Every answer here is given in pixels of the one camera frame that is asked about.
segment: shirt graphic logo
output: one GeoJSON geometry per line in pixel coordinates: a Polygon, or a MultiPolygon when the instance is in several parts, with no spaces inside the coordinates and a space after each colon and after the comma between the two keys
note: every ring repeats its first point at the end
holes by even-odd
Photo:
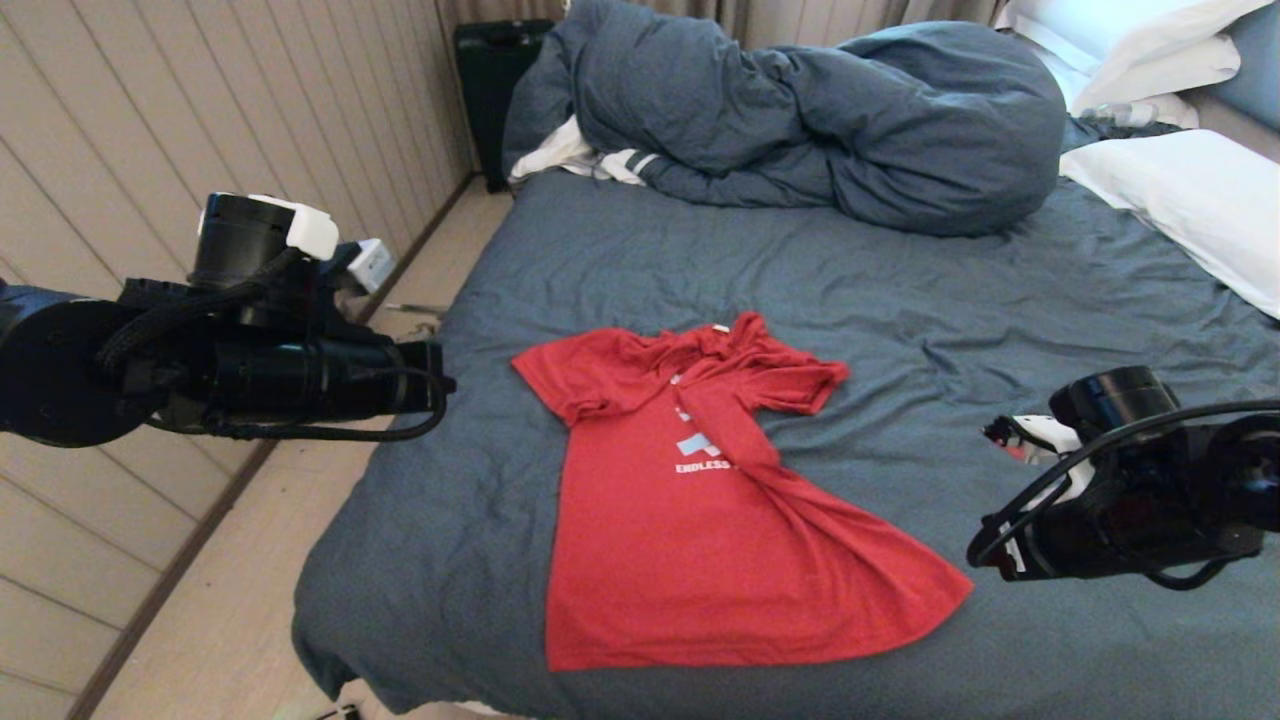
{"type": "MultiPolygon", "coordinates": [[[[680,407],[676,407],[676,414],[680,415],[680,419],[686,423],[692,419],[680,407]]],[[[694,433],[692,436],[677,442],[676,447],[685,457],[698,452],[705,452],[709,457],[719,457],[722,455],[721,448],[716,447],[710,438],[703,433],[694,433]]],[[[733,465],[731,465],[727,460],[704,460],[701,462],[677,464],[676,471],[699,473],[701,470],[728,470],[733,465]]]]}

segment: black suitcase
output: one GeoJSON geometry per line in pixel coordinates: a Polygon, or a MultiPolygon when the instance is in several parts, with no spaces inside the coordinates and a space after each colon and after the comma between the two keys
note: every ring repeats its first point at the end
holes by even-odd
{"type": "Polygon", "coordinates": [[[552,20],[507,20],[465,24],[453,31],[462,101],[489,192],[507,187],[502,174],[502,131],[511,92],[538,59],[543,36],[552,27],[552,20]]]}

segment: headboard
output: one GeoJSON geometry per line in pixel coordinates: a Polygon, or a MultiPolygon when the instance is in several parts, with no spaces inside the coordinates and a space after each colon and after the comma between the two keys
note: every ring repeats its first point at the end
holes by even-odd
{"type": "Polygon", "coordinates": [[[1280,163],[1280,1],[1244,15],[1226,32],[1240,51],[1240,72],[1184,97],[1199,110],[1201,127],[1280,163]]]}

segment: crumpled duvet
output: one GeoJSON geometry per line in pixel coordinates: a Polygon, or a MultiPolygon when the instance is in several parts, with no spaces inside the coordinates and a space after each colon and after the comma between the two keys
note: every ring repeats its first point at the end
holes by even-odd
{"type": "Polygon", "coordinates": [[[1048,196],[1065,106],[1039,60],[973,23],[744,51],[710,20],[576,0],[516,86],[504,170],[572,115],[602,154],[657,155],[631,169],[691,202],[973,236],[1048,196]]]}

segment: t-shirt sleeve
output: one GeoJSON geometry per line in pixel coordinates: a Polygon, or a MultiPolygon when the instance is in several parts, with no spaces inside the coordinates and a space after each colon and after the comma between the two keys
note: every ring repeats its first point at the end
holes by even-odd
{"type": "Polygon", "coordinates": [[[652,342],[605,328],[534,346],[511,364],[552,413],[573,425],[590,415],[626,411],[640,401],[652,342]]]}
{"type": "Polygon", "coordinates": [[[780,413],[815,415],[847,378],[849,366],[844,363],[823,363],[813,356],[803,356],[794,365],[764,368],[753,373],[739,388],[739,396],[753,410],[765,407],[780,413]]]}

